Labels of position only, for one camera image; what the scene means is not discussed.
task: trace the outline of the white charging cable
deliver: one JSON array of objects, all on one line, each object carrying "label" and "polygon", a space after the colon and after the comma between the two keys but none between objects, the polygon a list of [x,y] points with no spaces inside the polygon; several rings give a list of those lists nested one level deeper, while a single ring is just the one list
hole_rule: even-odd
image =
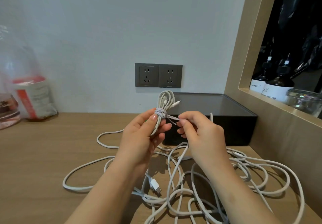
[{"label": "white charging cable", "polygon": [[[164,111],[161,110],[161,109],[159,110],[159,112],[161,113],[161,115],[158,114],[159,118],[160,118],[160,122],[161,122],[161,118],[163,118],[163,117],[164,118],[169,118],[170,117],[170,119],[178,120],[175,117],[173,118],[172,116],[168,116],[167,113],[166,113],[167,109],[171,108],[171,106],[173,104],[175,104],[175,99],[174,99],[173,93],[171,91],[164,91],[164,92],[162,92],[160,94],[159,100],[158,100],[158,108],[161,108],[161,109],[164,110]],[[210,120],[213,122],[212,113],[210,113]],[[109,148],[109,149],[118,149],[119,147],[117,147],[117,146],[108,146],[108,145],[105,145],[105,144],[101,143],[99,141],[99,138],[102,135],[105,135],[105,134],[119,133],[119,132],[122,132],[122,131],[123,130],[116,131],[116,132],[104,132],[104,133],[100,134],[97,137],[96,141],[100,145],[102,145],[103,147],[106,147],[106,148]],[[163,155],[163,156],[168,158],[167,164],[168,164],[168,173],[169,173],[170,181],[169,181],[168,186],[167,186],[167,197],[166,198],[159,198],[157,196],[149,195],[149,194],[144,193],[145,185],[147,184],[147,182],[149,182],[150,187],[157,194],[159,194],[160,191],[161,191],[161,188],[160,188],[159,184],[157,183],[157,181],[155,179],[153,179],[148,174],[148,171],[147,171],[146,176],[145,176],[145,178],[143,180],[143,184],[142,184],[141,189],[134,188],[134,191],[132,192],[132,194],[134,194],[134,195],[141,196],[144,202],[146,202],[147,204],[151,205],[152,214],[146,219],[145,224],[153,223],[155,216],[157,214],[159,214],[161,211],[163,211],[167,207],[171,211],[173,211],[175,213],[175,224],[178,223],[178,217],[179,216],[190,216],[191,222],[193,224],[195,224],[196,222],[194,220],[194,216],[195,215],[200,215],[200,214],[203,214],[205,216],[207,224],[209,223],[209,221],[211,221],[212,223],[215,223],[215,224],[222,224],[222,223],[227,224],[227,223],[229,223],[229,220],[228,220],[227,216],[223,213],[224,208],[222,206],[220,206],[218,195],[217,195],[213,185],[211,184],[211,182],[205,176],[203,176],[202,174],[197,173],[197,172],[194,171],[196,163],[194,163],[192,165],[191,171],[186,171],[184,173],[181,173],[181,169],[179,167],[180,162],[184,161],[184,160],[192,159],[191,156],[186,156],[186,157],[184,156],[185,153],[188,150],[188,143],[183,142],[183,143],[179,144],[178,146],[176,146],[174,149],[165,149],[165,148],[162,148],[160,146],[158,146],[158,148],[163,150],[163,151],[170,151],[169,154],[159,152],[159,151],[154,151],[155,154],[160,154],[160,155]],[[172,156],[172,154],[174,153],[175,150],[180,149],[180,148],[184,148],[184,151],[181,154],[181,156],[179,156],[177,159],[175,159]],[[285,165],[283,165],[281,163],[278,163],[278,162],[269,161],[269,160],[263,160],[263,159],[257,159],[257,158],[253,158],[253,157],[248,157],[245,153],[243,153],[241,151],[238,151],[238,150],[235,150],[235,149],[231,149],[231,148],[227,148],[227,153],[232,156],[232,158],[230,158],[230,160],[232,161],[232,165],[233,165],[234,169],[239,168],[239,169],[241,169],[243,171],[243,173],[245,175],[242,176],[241,178],[245,182],[250,182],[252,184],[252,185],[249,185],[249,188],[260,195],[261,199],[263,200],[263,202],[265,203],[265,205],[267,206],[267,208],[269,210],[271,210],[271,208],[268,205],[267,201],[265,200],[264,195],[276,196],[276,195],[282,194],[289,187],[290,176],[289,176],[288,172],[290,172],[294,176],[294,178],[295,178],[295,180],[297,182],[298,189],[299,189],[299,194],[300,194],[300,208],[299,208],[298,215],[297,215],[295,221],[293,222],[293,224],[299,224],[300,223],[300,220],[301,220],[301,218],[303,216],[303,212],[304,212],[304,206],[305,206],[304,194],[303,194],[303,189],[302,189],[302,186],[301,186],[301,183],[300,183],[298,177],[296,176],[296,174],[290,168],[288,168],[287,166],[285,166]],[[107,167],[111,163],[111,161],[114,159],[114,157],[115,156],[103,157],[103,158],[97,159],[95,161],[91,161],[89,163],[86,163],[84,165],[81,165],[81,166],[75,168],[70,173],[68,173],[67,176],[64,178],[63,183],[62,183],[63,187],[66,188],[66,189],[69,189],[69,190],[73,190],[73,191],[84,191],[84,190],[91,189],[93,186],[88,186],[88,187],[72,187],[72,186],[68,186],[66,184],[66,181],[75,171],[77,171],[77,170],[79,170],[79,169],[81,169],[81,168],[83,168],[83,167],[85,167],[87,165],[93,164],[95,162],[102,161],[102,160],[105,160],[105,159],[110,159],[105,164],[105,167],[104,167],[104,172],[105,172]],[[262,163],[253,163],[253,162],[250,162],[250,160],[252,160],[252,161],[260,161]],[[171,161],[175,164],[175,168],[174,168],[173,171],[171,171],[171,169],[170,169]],[[265,188],[265,186],[266,186],[266,184],[268,182],[268,179],[269,179],[269,175],[267,173],[267,170],[264,168],[264,166],[271,167],[271,168],[274,168],[274,169],[278,169],[278,170],[282,171],[285,174],[286,183],[282,188],[280,188],[280,189],[278,189],[276,191],[263,191],[263,189]],[[254,183],[254,181],[252,180],[251,173],[250,173],[248,168],[257,168],[257,169],[262,170],[264,172],[265,178],[264,178],[263,182],[260,185],[256,185]],[[179,181],[178,181],[177,185],[175,186],[175,184],[173,182],[173,179],[174,179],[175,173],[177,171],[179,173]],[[191,174],[192,190],[191,189],[186,189],[186,188],[183,187],[184,178],[188,174]],[[195,180],[194,180],[195,176],[204,179],[210,185],[210,187],[212,189],[212,193],[214,194],[214,197],[215,197],[216,206],[213,205],[212,203],[204,200],[204,199],[201,199],[199,197],[198,192],[197,192],[197,190],[195,188]],[[183,192],[187,192],[187,193],[190,193],[192,195],[191,199],[188,201],[188,211],[180,211],[182,198],[183,198]],[[171,205],[171,200],[173,200],[177,194],[180,194],[180,197],[179,197],[178,207],[177,207],[177,209],[174,209],[172,207],[172,205]],[[199,208],[201,210],[192,211],[191,210],[192,202],[197,202],[198,205],[199,205]],[[155,204],[159,204],[161,206],[158,209],[155,209]],[[204,204],[209,206],[211,209],[207,210],[206,207],[204,206]],[[219,213],[221,218],[222,218],[222,221],[219,221],[219,220],[215,219],[211,215],[213,213]]]}]

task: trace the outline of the black box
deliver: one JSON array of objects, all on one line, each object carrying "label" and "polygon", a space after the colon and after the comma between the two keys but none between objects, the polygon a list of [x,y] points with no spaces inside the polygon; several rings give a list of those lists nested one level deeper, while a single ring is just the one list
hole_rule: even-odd
[{"label": "black box", "polygon": [[[181,100],[168,114],[178,117],[185,111],[197,110],[207,118],[213,114],[213,122],[223,127],[227,146],[245,146],[250,143],[257,115],[224,94],[175,92],[175,101]],[[172,125],[166,132],[163,145],[178,145],[187,141],[177,133],[179,127]]]}]

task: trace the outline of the hand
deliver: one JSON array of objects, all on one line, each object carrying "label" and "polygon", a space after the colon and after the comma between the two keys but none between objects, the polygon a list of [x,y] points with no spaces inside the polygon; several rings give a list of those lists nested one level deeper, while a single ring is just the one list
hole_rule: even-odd
[{"label": "hand", "polygon": [[204,171],[223,163],[230,164],[221,126],[198,111],[184,112],[179,115],[179,119],[177,125],[180,128],[177,131],[188,139],[192,157]]},{"label": "hand", "polygon": [[164,132],[170,130],[172,126],[162,119],[157,132],[150,136],[158,119],[154,111],[155,108],[138,115],[126,126],[113,161],[129,167],[133,177],[136,178],[147,171],[155,148],[165,139]]}]

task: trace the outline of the forearm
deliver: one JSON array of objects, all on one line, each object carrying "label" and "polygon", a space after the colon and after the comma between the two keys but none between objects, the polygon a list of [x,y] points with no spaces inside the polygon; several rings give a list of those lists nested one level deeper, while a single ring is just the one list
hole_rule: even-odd
[{"label": "forearm", "polygon": [[280,224],[263,201],[235,173],[230,161],[206,173],[215,187],[231,224]]},{"label": "forearm", "polygon": [[113,162],[107,168],[65,224],[120,222],[136,178],[132,176],[130,169],[117,164]]}]

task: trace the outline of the outlet faceplate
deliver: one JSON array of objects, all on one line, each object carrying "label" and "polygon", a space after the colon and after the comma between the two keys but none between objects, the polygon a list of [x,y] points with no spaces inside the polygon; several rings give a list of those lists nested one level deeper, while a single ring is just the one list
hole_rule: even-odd
[{"label": "outlet faceplate", "polygon": [[181,87],[181,78],[181,64],[159,64],[159,87]]},{"label": "outlet faceplate", "polygon": [[135,86],[158,87],[159,65],[135,63]]}]

